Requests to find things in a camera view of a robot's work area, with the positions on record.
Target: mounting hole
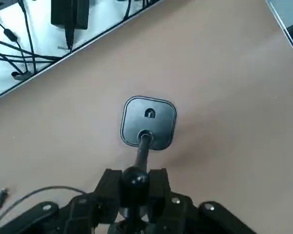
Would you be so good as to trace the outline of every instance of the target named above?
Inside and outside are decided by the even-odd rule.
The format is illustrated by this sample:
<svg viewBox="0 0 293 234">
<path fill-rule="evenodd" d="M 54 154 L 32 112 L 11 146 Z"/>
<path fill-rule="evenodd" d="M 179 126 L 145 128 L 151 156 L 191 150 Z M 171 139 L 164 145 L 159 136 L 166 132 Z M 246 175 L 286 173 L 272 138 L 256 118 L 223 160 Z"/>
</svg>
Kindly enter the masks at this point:
<svg viewBox="0 0 293 234">
<path fill-rule="evenodd" d="M 155 118 L 155 111 L 154 109 L 152 108 L 148 108 L 146 111 L 145 111 L 145 117 L 147 118 Z"/>
<path fill-rule="evenodd" d="M 44 210 L 44 211 L 48 211 L 48 210 L 50 210 L 51 209 L 51 205 L 45 205 L 42 209 Z"/>
<path fill-rule="evenodd" d="M 87 202 L 87 199 L 85 199 L 85 198 L 82 198 L 78 201 L 78 203 L 80 203 L 80 204 L 84 204 L 86 202 Z"/>
</svg>

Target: cable connector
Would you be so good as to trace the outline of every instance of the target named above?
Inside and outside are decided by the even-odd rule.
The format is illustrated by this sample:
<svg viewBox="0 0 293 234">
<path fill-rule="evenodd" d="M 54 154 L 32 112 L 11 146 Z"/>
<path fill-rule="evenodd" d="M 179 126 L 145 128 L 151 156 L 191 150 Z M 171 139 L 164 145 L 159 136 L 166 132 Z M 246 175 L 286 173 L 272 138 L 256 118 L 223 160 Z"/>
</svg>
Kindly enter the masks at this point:
<svg viewBox="0 0 293 234">
<path fill-rule="evenodd" d="M 8 196 L 9 196 L 9 193 L 7 188 L 0 190 L 0 210 L 3 207 L 3 204 L 5 203 Z"/>
<path fill-rule="evenodd" d="M 21 7 L 21 10 L 26 13 L 26 8 L 23 0 L 19 0 L 19 5 Z"/>
<path fill-rule="evenodd" d="M 17 42 L 18 41 L 18 37 L 8 28 L 6 28 L 3 33 L 6 35 L 7 38 L 9 38 L 9 40 L 11 42 Z"/>
</svg>

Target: white surface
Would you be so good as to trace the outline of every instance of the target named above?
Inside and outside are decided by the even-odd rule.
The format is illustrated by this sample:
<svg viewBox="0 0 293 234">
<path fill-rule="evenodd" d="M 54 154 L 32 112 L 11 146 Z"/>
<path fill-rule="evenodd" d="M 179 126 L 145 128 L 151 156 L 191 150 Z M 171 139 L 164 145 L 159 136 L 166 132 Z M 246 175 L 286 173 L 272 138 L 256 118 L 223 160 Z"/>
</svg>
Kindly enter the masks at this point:
<svg viewBox="0 0 293 234">
<path fill-rule="evenodd" d="M 286 28 L 293 25 L 293 0 L 270 0 Z"/>
<path fill-rule="evenodd" d="M 89 23 L 87 30 L 76 30 L 74 48 L 91 40 L 96 35 L 107 30 L 113 25 L 121 22 L 127 10 L 127 1 L 116 0 L 92 0 L 89 10 Z M 28 20 L 31 36 L 34 44 L 34 51 L 40 55 L 64 56 L 69 51 L 59 49 L 58 47 L 66 48 L 66 40 L 64 30 L 50 23 L 51 0 L 26 0 L 26 8 L 28 11 Z M 142 7 L 141 1 L 132 1 L 130 15 L 137 12 Z M 14 4 L 0 11 L 0 22 L 4 27 L 12 30 L 19 38 L 19 42 L 23 49 L 30 51 L 27 31 L 23 19 L 23 12 L 18 4 Z M 0 40 L 17 46 L 10 42 L 3 34 L 3 29 L 0 27 Z M 0 45 L 0 53 L 9 55 L 18 55 L 20 52 Z M 16 63 L 16 65 L 25 71 L 25 65 Z M 38 70 L 46 67 L 47 64 L 38 64 Z M 33 71 L 32 64 L 29 65 L 29 70 Z M 0 61 L 0 94 L 11 88 L 19 81 L 12 78 L 11 73 L 15 69 L 7 62 Z"/>
</svg>

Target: metal screw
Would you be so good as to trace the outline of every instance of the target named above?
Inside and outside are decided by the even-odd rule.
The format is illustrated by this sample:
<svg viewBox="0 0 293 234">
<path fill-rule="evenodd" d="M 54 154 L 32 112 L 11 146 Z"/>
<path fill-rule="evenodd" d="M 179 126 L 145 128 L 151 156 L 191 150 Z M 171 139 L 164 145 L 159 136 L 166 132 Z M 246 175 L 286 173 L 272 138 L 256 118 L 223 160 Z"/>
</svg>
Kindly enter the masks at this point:
<svg viewBox="0 0 293 234">
<path fill-rule="evenodd" d="M 204 204 L 205 209 L 209 210 L 209 211 L 214 211 L 215 207 L 212 204 L 206 203 Z"/>
<path fill-rule="evenodd" d="M 44 211 L 48 211 L 51 209 L 51 205 L 45 205 L 43 208 L 42 208 Z"/>
<path fill-rule="evenodd" d="M 177 197 L 173 197 L 171 201 L 172 201 L 172 203 L 174 203 L 174 204 L 180 204 L 180 203 L 181 203 L 180 199 L 177 198 Z"/>
<path fill-rule="evenodd" d="M 78 202 L 81 203 L 81 204 L 83 204 L 83 203 L 86 203 L 87 202 L 87 199 L 82 198 Z"/>
</svg>

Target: power adapter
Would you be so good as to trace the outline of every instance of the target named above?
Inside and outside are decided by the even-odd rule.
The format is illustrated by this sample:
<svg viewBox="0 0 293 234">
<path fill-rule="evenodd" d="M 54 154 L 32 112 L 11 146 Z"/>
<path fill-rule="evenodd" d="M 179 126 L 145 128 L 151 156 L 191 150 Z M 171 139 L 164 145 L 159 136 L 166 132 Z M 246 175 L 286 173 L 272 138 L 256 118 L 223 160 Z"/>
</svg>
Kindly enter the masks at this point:
<svg viewBox="0 0 293 234">
<path fill-rule="evenodd" d="M 65 29 L 68 49 L 74 43 L 74 30 L 87 29 L 89 0 L 51 0 L 51 24 Z"/>
</svg>

